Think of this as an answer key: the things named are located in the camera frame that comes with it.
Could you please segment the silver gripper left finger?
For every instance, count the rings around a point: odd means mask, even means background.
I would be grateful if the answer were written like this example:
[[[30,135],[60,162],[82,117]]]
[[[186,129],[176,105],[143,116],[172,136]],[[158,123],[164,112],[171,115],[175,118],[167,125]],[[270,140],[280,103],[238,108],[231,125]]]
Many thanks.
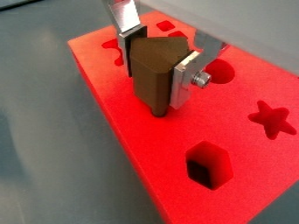
[[[147,26],[140,23],[135,0],[102,0],[107,13],[116,27],[116,38],[123,51],[124,64],[128,76],[131,71],[131,42],[135,38],[147,37]]]

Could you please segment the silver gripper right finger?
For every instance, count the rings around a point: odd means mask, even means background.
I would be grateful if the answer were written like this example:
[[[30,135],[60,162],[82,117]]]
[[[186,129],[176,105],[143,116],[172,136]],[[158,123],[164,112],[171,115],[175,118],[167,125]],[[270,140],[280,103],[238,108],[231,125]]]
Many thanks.
[[[202,52],[191,51],[172,70],[172,92],[170,106],[179,109],[191,96],[190,86],[206,88],[211,83],[211,75],[204,67],[218,58],[227,44],[203,31],[195,32],[194,44]]]

